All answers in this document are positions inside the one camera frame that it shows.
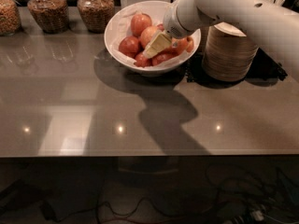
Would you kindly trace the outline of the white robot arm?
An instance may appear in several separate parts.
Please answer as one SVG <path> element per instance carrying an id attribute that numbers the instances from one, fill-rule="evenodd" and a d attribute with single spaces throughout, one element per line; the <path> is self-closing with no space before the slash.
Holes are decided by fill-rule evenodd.
<path id="1" fill-rule="evenodd" d="M 176 0 L 164 13 L 164 30 L 153 36 L 144 55 L 152 58 L 168 48 L 172 38 L 221 22 L 241 30 L 299 81 L 299 13 L 267 0 Z"/>

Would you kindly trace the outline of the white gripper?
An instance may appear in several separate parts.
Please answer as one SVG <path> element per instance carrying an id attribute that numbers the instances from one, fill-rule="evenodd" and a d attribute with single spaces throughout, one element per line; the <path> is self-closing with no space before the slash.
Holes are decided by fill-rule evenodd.
<path id="1" fill-rule="evenodd" d="M 145 47 L 143 54 L 150 59 L 170 47 L 172 37 L 181 39 L 192 35 L 196 30 L 209 27 L 217 20 L 201 11 L 197 0 L 176 0 L 164 13 L 165 31 L 158 30 Z"/>

